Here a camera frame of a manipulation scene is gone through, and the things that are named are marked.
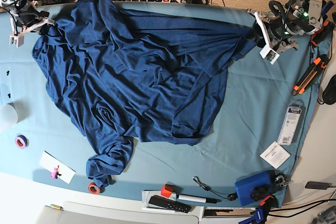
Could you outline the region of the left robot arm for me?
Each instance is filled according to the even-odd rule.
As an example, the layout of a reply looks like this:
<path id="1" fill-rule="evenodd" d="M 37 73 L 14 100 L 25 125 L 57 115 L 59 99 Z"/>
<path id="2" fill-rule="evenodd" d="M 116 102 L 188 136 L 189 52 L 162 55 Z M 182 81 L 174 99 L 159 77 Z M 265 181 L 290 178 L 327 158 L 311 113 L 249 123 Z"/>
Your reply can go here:
<path id="1" fill-rule="evenodd" d="M 260 55 L 269 61 L 274 60 L 287 49 L 298 49 L 294 36 L 312 35 L 322 28 L 323 0 L 289 0 L 286 4 L 270 1 L 270 12 L 248 9 L 254 16 L 254 29 L 259 33 Z"/>

